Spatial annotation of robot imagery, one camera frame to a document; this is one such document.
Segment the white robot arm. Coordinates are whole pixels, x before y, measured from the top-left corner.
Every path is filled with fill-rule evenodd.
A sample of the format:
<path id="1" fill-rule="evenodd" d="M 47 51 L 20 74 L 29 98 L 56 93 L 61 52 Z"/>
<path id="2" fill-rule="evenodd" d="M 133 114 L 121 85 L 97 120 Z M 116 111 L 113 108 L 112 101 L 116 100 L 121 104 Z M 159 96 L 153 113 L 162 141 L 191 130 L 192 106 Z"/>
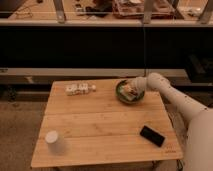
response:
<path id="1" fill-rule="evenodd" d="M 160 92 L 182 114 L 188 124 L 183 171 L 213 171 L 213 108 L 177 90 L 159 73 L 135 77 L 127 84 L 137 93 Z"/>

